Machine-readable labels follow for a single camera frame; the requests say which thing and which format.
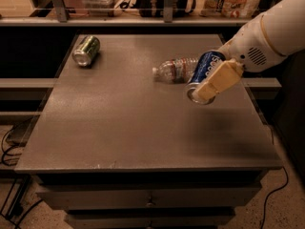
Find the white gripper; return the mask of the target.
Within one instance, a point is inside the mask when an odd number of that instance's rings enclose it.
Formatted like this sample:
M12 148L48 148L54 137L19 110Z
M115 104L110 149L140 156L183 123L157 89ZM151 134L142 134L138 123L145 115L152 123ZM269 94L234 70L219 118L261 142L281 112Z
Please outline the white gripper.
M260 73L280 64L287 55L277 51L264 26L265 14L242 26L219 50L227 59L193 91L196 101L209 101L238 83L244 72Z

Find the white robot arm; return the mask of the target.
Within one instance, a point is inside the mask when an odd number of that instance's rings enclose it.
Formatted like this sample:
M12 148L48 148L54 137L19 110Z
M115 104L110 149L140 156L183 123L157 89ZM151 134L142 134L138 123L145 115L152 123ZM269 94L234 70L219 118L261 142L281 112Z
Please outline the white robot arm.
M238 83L244 72L263 72L304 49L305 0L282 0L219 48L225 58L194 87L190 98L207 103Z

